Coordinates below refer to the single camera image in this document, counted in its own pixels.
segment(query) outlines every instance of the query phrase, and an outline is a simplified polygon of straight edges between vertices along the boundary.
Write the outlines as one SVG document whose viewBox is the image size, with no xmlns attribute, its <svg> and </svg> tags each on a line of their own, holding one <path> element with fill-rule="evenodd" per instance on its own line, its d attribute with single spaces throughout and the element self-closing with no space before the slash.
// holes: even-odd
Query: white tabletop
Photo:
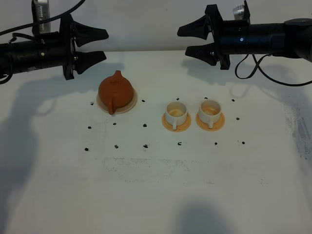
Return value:
<svg viewBox="0 0 312 234">
<path fill-rule="evenodd" d="M 0 86 L 0 234 L 312 233 L 312 85 L 239 80 L 242 56 L 221 71 L 183 51 L 106 55 L 74 80 L 58 67 Z M 262 68 L 293 83 L 312 73 L 303 59 Z M 90 103 L 115 70 L 139 99 L 110 116 Z M 217 132 L 196 124 L 205 97 L 222 104 Z M 182 133 L 161 123 L 177 98 L 192 117 Z"/>
</svg>

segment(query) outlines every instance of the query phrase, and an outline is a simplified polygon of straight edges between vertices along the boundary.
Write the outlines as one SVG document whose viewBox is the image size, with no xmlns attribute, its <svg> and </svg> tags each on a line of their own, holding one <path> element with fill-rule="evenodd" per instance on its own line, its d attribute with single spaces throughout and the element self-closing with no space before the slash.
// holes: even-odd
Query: clay teapot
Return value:
<svg viewBox="0 0 312 234">
<path fill-rule="evenodd" d="M 128 105 L 134 97 L 131 83 L 116 71 L 114 75 L 102 81 L 98 88 L 98 97 L 113 115 L 116 109 Z"/>
</svg>

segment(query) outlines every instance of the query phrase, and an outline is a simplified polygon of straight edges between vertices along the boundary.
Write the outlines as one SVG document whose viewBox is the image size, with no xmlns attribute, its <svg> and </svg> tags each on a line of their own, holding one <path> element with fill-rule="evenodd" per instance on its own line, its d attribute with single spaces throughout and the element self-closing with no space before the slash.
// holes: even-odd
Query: white wall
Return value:
<svg viewBox="0 0 312 234">
<path fill-rule="evenodd" d="M 0 31 L 30 23 L 31 0 L 1 0 Z M 78 0 L 50 0 L 51 16 L 58 15 Z M 90 43 L 83 50 L 104 51 L 177 50 L 205 44 L 195 38 L 176 35 L 180 26 L 204 15 L 207 4 L 217 4 L 224 20 L 234 19 L 232 9 L 243 0 L 86 0 L 72 15 L 74 20 L 105 28 L 110 38 Z M 311 0 L 249 0 L 252 23 L 284 22 L 294 18 L 312 18 Z M 58 30 L 59 21 L 52 23 Z M 31 29 L 23 32 L 31 34 Z M 2 36 L 1 43 L 10 39 Z"/>
</svg>

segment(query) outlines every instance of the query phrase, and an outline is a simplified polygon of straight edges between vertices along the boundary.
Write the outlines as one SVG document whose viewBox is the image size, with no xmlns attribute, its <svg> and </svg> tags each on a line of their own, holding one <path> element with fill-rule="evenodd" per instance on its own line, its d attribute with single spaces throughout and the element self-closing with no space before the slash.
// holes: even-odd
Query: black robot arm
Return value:
<svg viewBox="0 0 312 234">
<path fill-rule="evenodd" d="M 190 46 L 185 55 L 222 70 L 230 67 L 229 55 L 267 54 L 312 61 L 312 19 L 293 19 L 284 23 L 250 24 L 247 2 L 234 9 L 235 20 L 224 21 L 217 5 L 208 5 L 205 16 L 179 28 L 180 37 L 207 39 L 212 32 L 214 43 Z"/>
<path fill-rule="evenodd" d="M 84 0 L 80 1 L 74 8 L 83 2 Z M 38 27 L 38 22 L 34 22 L 33 37 L 13 33 L 13 39 L 9 43 L 0 44 L 0 84 L 8 82 L 16 73 L 56 66 L 63 67 L 64 76 L 69 80 L 74 78 L 74 70 L 82 74 L 89 67 L 106 59 L 102 51 L 82 53 L 77 52 L 75 46 L 76 44 L 81 47 L 93 41 L 107 39 L 105 29 L 77 23 L 70 14 L 61 15 L 59 32 L 40 34 L 36 30 Z M 13 43 L 18 37 L 28 41 Z"/>
</svg>

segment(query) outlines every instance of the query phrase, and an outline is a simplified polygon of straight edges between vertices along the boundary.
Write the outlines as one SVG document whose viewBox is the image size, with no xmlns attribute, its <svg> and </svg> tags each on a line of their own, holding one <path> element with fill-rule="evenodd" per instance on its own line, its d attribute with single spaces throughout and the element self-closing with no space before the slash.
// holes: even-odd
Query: white cup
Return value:
<svg viewBox="0 0 312 234">
<path fill-rule="evenodd" d="M 204 100 L 199 107 L 199 119 L 207 123 L 210 129 L 219 121 L 221 113 L 221 105 L 212 99 Z"/>
<path fill-rule="evenodd" d="M 186 106 L 179 101 L 171 102 L 166 107 L 166 120 L 172 125 L 173 130 L 176 130 L 177 126 L 185 123 L 187 114 Z"/>
</svg>

